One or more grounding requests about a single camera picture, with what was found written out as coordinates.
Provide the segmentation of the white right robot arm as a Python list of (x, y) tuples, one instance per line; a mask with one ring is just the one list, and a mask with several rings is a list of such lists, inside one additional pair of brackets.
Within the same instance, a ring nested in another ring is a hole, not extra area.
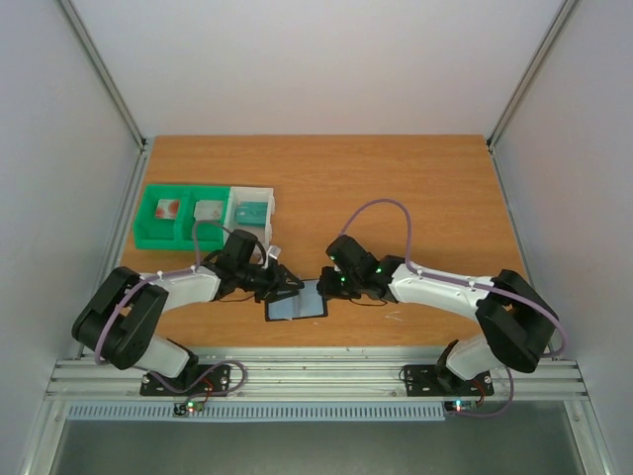
[(435, 271), (387, 255), (377, 259), (353, 237), (327, 248), (318, 292), (327, 300), (417, 304), (464, 317), (480, 334), (447, 345), (431, 372), (442, 395), (454, 395), (476, 377), (499, 367), (532, 373), (546, 355), (558, 318), (538, 293), (511, 270), (495, 277)]

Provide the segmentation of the black leather card holder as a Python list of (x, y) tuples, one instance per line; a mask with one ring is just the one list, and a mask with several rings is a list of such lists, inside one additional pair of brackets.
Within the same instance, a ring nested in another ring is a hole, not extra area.
[(328, 316), (327, 302), (317, 290), (317, 280), (304, 280), (297, 295), (267, 303), (266, 322), (285, 322)]

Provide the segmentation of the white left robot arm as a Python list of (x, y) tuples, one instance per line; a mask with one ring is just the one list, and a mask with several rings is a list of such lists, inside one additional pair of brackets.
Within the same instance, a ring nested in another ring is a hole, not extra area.
[(218, 301), (236, 290), (266, 304), (298, 295), (304, 283), (277, 257), (266, 253), (262, 263), (251, 261), (262, 248), (256, 235), (235, 230), (221, 249), (182, 270), (139, 274), (117, 267), (77, 317), (71, 335), (94, 352), (98, 364), (154, 372), (175, 393), (190, 393), (200, 377), (196, 355), (156, 336), (157, 324), (166, 312)]

